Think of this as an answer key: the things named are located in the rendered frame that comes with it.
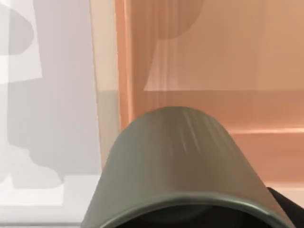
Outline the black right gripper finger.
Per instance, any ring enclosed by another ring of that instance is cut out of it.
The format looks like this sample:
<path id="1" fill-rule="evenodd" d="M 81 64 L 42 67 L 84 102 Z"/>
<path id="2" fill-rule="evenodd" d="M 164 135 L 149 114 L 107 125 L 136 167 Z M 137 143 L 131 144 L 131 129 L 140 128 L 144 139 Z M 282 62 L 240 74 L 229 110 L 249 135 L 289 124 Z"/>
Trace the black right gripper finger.
<path id="1" fill-rule="evenodd" d="M 277 192 L 273 188 L 267 188 L 277 203 L 292 221 L 296 228 L 304 228 L 304 208 Z"/>

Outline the grey-green cup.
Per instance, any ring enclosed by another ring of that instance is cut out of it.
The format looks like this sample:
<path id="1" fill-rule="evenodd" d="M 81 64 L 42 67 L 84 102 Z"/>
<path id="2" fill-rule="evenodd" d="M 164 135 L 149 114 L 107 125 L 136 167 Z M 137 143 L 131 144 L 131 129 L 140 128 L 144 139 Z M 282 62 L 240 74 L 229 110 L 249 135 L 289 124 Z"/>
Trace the grey-green cup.
<path id="1" fill-rule="evenodd" d="M 114 142 L 81 228 L 295 228 L 213 117 L 164 107 Z"/>

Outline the shallow salmon-coloured box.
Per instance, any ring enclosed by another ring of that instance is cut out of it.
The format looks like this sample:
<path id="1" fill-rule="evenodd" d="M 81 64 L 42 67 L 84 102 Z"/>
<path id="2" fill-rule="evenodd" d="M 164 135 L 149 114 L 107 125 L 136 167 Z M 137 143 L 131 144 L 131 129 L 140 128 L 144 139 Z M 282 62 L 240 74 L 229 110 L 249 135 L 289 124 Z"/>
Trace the shallow salmon-coloured box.
<path id="1" fill-rule="evenodd" d="M 89 0 L 101 163 L 163 106 L 214 116 L 268 185 L 304 191 L 304 0 Z"/>

